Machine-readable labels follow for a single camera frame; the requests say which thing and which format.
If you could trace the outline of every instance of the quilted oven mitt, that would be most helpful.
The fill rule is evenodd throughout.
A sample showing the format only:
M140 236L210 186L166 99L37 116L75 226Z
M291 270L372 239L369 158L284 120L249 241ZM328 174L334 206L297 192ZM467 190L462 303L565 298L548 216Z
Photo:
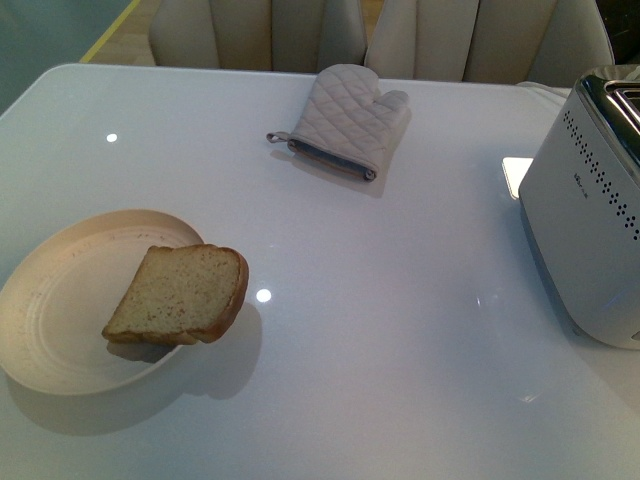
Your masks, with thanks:
M269 133L267 139L372 181L409 101L397 90L377 97L377 86L378 76L366 67L333 65L318 74L293 131Z

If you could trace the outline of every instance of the glossy table surface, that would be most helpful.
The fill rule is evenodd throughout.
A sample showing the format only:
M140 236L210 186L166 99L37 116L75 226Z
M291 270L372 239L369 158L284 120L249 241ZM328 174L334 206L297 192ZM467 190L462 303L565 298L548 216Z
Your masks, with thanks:
M265 139L313 78L69 65L0 118L0 285L55 232L128 208L251 270L221 340L130 386L1 375L0 478L635 478L640 353L574 333L502 171L564 99L381 80L411 118L364 184Z

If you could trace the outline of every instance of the bread crust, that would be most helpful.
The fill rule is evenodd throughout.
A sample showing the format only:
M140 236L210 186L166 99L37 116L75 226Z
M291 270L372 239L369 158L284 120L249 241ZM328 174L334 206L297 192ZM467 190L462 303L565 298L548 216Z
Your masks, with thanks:
M247 286L249 283L249 265L246 259L236 250L228 247L216 247L211 244L193 245L189 247L180 247L183 249L192 249L197 251L199 249L211 249L215 248L220 251L226 251L231 253L238 262L238 275L235 279L235 289L233 294L229 298L224 309L220 314L209 322L209 326L206 328L188 328L183 331L176 331L171 333L160 332L136 332L136 331L121 331L112 332L110 330L109 322L102 330L102 336L113 343L153 343L159 345L193 345L199 341L204 343L211 343L218 340L224 335L235 321L242 305L244 303ZM156 249L157 251L171 252L174 249L170 247L157 247L152 246L149 251ZM135 284L137 278L141 275L145 261L140 264L131 284ZM124 308L125 303L128 301L128 297L131 292L127 290L127 293L123 296L122 300L118 304L113 317L119 314L120 310Z

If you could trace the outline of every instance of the toaster vent holes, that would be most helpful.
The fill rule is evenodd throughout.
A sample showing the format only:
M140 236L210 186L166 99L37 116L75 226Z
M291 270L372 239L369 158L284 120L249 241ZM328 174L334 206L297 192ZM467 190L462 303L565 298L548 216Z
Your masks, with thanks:
M593 151L589 149L589 144L576 125L570 110L564 113L562 121L580 158L584 160L585 168L589 169L589 174L592 175L595 183L602 187L602 195L609 197L609 205L614 207L616 216L620 218L620 221L624 221L624 228L630 230L633 240L640 241L640 217L636 219L635 215L631 215L631 212L628 212L629 206L620 198L620 193L615 191L613 183L606 176L606 172L602 170L600 162L593 158Z

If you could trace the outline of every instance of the white plate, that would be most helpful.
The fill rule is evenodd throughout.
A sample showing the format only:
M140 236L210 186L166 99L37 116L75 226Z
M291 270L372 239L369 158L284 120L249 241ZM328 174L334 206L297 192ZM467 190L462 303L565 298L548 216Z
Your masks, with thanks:
M149 246L199 243L187 224L151 210L107 213L57 233L0 292L0 365L56 395L104 392L155 370L177 348L110 344L102 328Z

